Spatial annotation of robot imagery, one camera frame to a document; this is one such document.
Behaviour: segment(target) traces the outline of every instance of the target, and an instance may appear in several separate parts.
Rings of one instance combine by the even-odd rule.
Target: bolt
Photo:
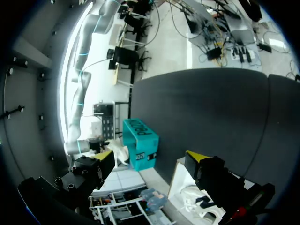
[[[54,180],[55,180],[55,182],[60,181],[61,177],[56,177]]]
[[[61,186],[62,185],[62,179],[61,179],[61,177],[56,177],[54,179],[54,182],[55,182],[56,185]]]
[[[20,112],[23,112],[24,111],[24,107],[23,106],[18,106],[18,110],[20,111]]]
[[[67,186],[68,188],[69,188],[69,190],[71,190],[71,189],[75,189],[75,185],[74,184],[68,184],[68,186]]]
[[[10,76],[14,73],[14,68],[9,68],[7,75]]]

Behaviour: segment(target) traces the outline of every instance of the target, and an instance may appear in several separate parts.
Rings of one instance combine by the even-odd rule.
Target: black panel
[[[193,69],[137,82],[131,117],[160,136],[155,169],[170,183],[186,150],[217,155],[229,170],[244,174],[263,132],[267,102],[262,73]]]
[[[269,203],[269,207],[273,207],[281,195],[285,197],[284,191],[299,164],[300,84],[285,77],[269,75],[269,85],[267,126],[246,177],[259,184],[269,182],[275,185],[276,193]]]

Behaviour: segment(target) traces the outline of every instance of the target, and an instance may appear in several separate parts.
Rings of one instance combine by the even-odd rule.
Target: metal rack
[[[116,222],[115,218],[113,217],[112,209],[115,208],[115,207],[124,206],[124,208],[127,208],[127,210],[130,211],[127,205],[135,203],[137,205],[138,209],[141,211],[141,213],[137,214],[137,215],[130,216],[130,217],[125,217],[125,218],[122,218],[120,220],[126,220],[126,219],[135,218],[135,217],[145,216],[145,218],[147,219],[147,221],[150,225],[173,225],[173,224],[176,223],[176,222],[171,222],[165,216],[165,214],[162,212],[162,210],[155,211],[154,215],[150,215],[150,216],[147,215],[147,213],[144,211],[144,209],[142,208],[142,206],[140,204],[140,201],[143,200],[143,198],[141,198],[141,197],[136,198],[136,199],[132,199],[132,200],[128,200],[128,201],[124,201],[124,202],[116,202],[115,194],[124,193],[124,192],[132,191],[132,190],[136,190],[136,188],[129,189],[129,190],[126,190],[126,191],[118,191],[118,192],[110,193],[110,195],[112,196],[113,201],[112,201],[112,204],[108,204],[108,205],[93,206],[92,205],[92,198],[95,198],[95,197],[90,196],[89,197],[89,199],[90,199],[89,209],[92,211],[92,213],[94,215],[94,219],[95,220],[100,220],[101,223],[104,224],[104,220],[103,220],[101,210],[102,209],[107,209],[106,212],[108,212],[111,222],[113,223],[113,225],[117,225],[117,222]]]

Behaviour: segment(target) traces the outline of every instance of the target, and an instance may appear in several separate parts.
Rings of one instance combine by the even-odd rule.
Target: white floor
[[[237,0],[232,0],[232,2],[234,2],[238,9],[250,21],[240,3]],[[211,5],[212,1],[203,0],[203,3]],[[152,59],[148,62],[148,71],[139,75],[136,81],[179,70],[207,67],[199,62],[198,57],[202,52],[190,43],[188,39],[178,34],[174,28],[169,3],[163,3],[158,7],[158,10],[160,15],[160,28],[154,41],[147,45],[147,50],[149,51],[149,55],[152,56]],[[184,14],[176,7],[172,7],[172,10],[177,29],[181,34],[187,35],[188,25]],[[262,35],[268,30],[273,32],[279,31],[275,23],[267,16],[263,9],[262,14],[263,19],[261,21],[263,21],[264,24],[257,24],[259,27],[258,37],[260,40],[262,40]],[[155,9],[151,13],[151,22],[153,27],[149,30],[148,41],[152,40],[157,31],[158,15]],[[265,35],[265,39],[266,42],[273,44],[272,47],[274,49],[282,52],[289,51],[287,41],[281,33],[275,34],[269,32]],[[261,62],[262,72],[266,75],[277,74],[286,76],[287,73],[291,72],[290,62],[291,59],[293,59],[292,51],[289,53],[279,53],[274,50],[272,53],[260,51],[259,56],[260,59],[255,59],[253,63],[260,64]],[[244,63],[243,68],[254,69],[255,67],[250,67]],[[294,73],[298,72],[294,62],[292,62],[292,69]]]

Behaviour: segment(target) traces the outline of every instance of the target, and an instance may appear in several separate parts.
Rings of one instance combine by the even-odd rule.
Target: power strip
[[[255,59],[254,51],[253,50],[248,50],[248,52],[250,54],[251,59],[254,60]],[[233,56],[233,49],[230,51],[230,55],[231,55],[232,60],[238,60],[238,61],[240,60],[239,54],[234,54],[234,56]],[[243,58],[244,58],[245,62],[248,62],[246,54],[243,54]]]

